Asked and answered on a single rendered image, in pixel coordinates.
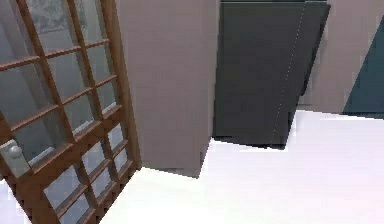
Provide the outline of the dark grey tall cabinet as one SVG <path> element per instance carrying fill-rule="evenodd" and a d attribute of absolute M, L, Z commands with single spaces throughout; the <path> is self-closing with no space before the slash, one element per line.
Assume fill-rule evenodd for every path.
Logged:
<path fill-rule="evenodd" d="M 286 147 L 330 9 L 327 0 L 221 0 L 214 139 Z"/>

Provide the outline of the dark teal panel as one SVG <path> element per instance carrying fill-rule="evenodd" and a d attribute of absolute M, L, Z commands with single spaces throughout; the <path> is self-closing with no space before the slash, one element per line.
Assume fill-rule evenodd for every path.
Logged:
<path fill-rule="evenodd" d="M 384 119 L 384 15 L 345 104 L 343 115 Z"/>

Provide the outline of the brown glazed room door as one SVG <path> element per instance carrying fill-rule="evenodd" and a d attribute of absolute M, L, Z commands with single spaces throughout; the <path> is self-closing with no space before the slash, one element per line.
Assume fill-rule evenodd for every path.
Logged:
<path fill-rule="evenodd" d="M 0 0 L 0 146 L 25 224 L 106 224 L 140 169 L 116 0 Z"/>

